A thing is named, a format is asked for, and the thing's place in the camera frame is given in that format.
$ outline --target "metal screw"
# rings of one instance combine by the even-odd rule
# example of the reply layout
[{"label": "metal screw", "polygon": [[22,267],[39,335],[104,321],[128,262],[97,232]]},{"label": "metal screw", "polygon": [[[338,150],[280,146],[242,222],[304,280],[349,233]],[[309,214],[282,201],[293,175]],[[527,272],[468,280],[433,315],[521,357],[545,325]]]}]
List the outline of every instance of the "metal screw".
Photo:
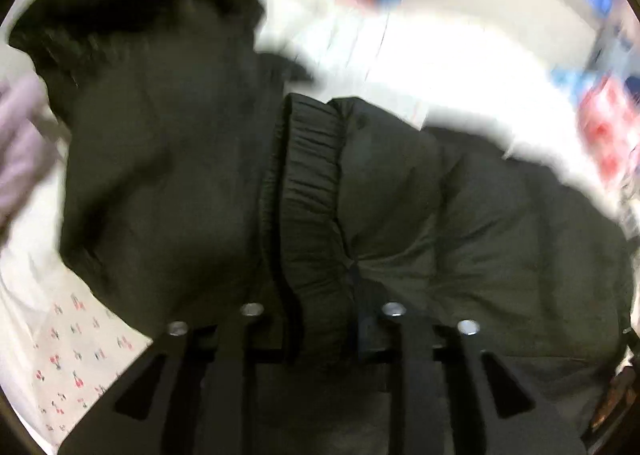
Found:
[{"label": "metal screw", "polygon": [[404,316],[404,314],[406,313],[406,309],[401,303],[390,301],[382,306],[382,312],[386,316],[397,318],[399,316]]},{"label": "metal screw", "polygon": [[264,312],[264,307],[261,303],[246,303],[242,305],[240,312],[242,313],[242,316],[255,318]]},{"label": "metal screw", "polygon": [[463,320],[458,323],[458,330],[460,331],[460,334],[464,334],[465,336],[473,336],[474,334],[478,334],[480,332],[480,325],[477,321]]},{"label": "metal screw", "polygon": [[189,331],[189,326],[184,321],[172,321],[166,326],[169,336],[184,336]]}]

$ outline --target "dark fabric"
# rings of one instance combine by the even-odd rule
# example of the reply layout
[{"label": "dark fabric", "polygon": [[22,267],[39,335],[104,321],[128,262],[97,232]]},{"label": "dark fabric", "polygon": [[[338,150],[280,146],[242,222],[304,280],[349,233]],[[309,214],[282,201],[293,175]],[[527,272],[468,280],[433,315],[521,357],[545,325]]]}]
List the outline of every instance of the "dark fabric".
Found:
[{"label": "dark fabric", "polygon": [[[219,323],[271,284],[258,197],[284,80],[257,0],[36,0],[11,42],[70,126],[60,254],[154,337]],[[268,308],[279,308],[273,293]]]},{"label": "dark fabric", "polygon": [[[329,244],[310,254],[316,238],[288,231],[297,240],[283,243],[282,261],[295,273],[294,292],[304,300],[318,273],[318,287],[333,288],[334,297],[344,290],[339,256],[326,254],[333,221],[363,278],[443,323],[478,321],[496,350],[584,431],[622,359],[629,323],[632,273],[620,228],[548,168],[504,159],[478,136],[418,132],[358,99],[322,105],[291,95],[286,105],[289,150],[313,156],[287,158],[297,171],[284,169],[281,204],[306,210],[287,226],[324,222],[318,229]],[[289,177],[306,168],[301,190]],[[321,196],[305,196],[319,188]],[[306,314],[307,328],[321,326],[308,323],[315,316]]]}]

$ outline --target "mattress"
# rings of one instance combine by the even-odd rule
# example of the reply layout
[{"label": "mattress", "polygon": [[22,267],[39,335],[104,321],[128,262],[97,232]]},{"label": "mattress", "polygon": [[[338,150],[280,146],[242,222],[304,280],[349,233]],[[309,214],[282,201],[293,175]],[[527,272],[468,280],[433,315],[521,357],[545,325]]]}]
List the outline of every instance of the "mattress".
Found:
[{"label": "mattress", "polygon": [[[0,33],[29,0],[17,0]],[[601,187],[582,149],[569,101],[534,55],[499,29],[455,13],[379,11],[357,0],[264,0],[257,46],[305,64],[322,101],[360,96],[407,124],[486,134],[508,154],[550,165],[614,217],[617,197]],[[0,48],[0,74],[28,58]],[[150,344],[102,306],[62,264],[58,235],[64,141],[0,249],[0,385],[47,453]]]}]

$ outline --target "white bed sheet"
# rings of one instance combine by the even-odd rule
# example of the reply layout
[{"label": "white bed sheet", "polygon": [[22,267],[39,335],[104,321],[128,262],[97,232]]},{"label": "white bed sheet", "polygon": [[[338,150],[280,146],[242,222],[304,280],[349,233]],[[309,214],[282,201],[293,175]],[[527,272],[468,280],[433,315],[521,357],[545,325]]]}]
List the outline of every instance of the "white bed sheet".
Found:
[{"label": "white bed sheet", "polygon": [[[28,1],[17,1],[0,33]],[[615,215],[616,198],[604,193],[582,150],[573,108],[549,84],[543,64],[499,30],[432,10],[377,12],[346,0],[265,2],[268,16],[258,47],[281,50],[306,63],[319,85],[305,93],[320,100],[360,96],[416,128],[428,121],[484,132],[501,140],[511,154],[553,166],[562,180],[583,190],[606,214]],[[30,61],[6,48],[0,50],[0,63],[10,77],[31,67]],[[76,402],[73,412],[65,414],[70,418],[63,424],[66,431],[49,430],[51,420],[41,409],[43,395],[49,394],[37,386],[42,382],[36,377],[38,363],[47,359],[34,345],[52,340],[49,324],[60,318],[54,307],[60,297],[81,295],[86,307],[101,312],[56,252],[63,176],[60,162],[34,191],[0,251],[0,385],[48,453],[56,451],[86,409]],[[116,351],[108,374],[92,369],[95,377],[105,379],[124,369],[146,344],[117,319],[108,327],[117,338],[127,330],[136,348],[122,357]],[[84,334],[82,348],[97,353],[101,343],[94,332],[90,328]],[[75,345],[69,343],[67,351]],[[63,404],[72,406],[71,401],[53,400],[47,417]],[[55,417],[60,426],[60,415]]]}]

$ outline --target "red patterned cloth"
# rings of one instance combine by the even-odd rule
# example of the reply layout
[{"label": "red patterned cloth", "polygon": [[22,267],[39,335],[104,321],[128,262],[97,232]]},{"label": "red patterned cloth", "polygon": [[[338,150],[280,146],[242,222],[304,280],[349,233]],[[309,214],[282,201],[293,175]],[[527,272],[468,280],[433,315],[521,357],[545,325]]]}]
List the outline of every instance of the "red patterned cloth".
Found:
[{"label": "red patterned cloth", "polygon": [[578,127],[602,182],[617,190],[640,160],[640,118],[622,82],[605,76],[578,106]]}]

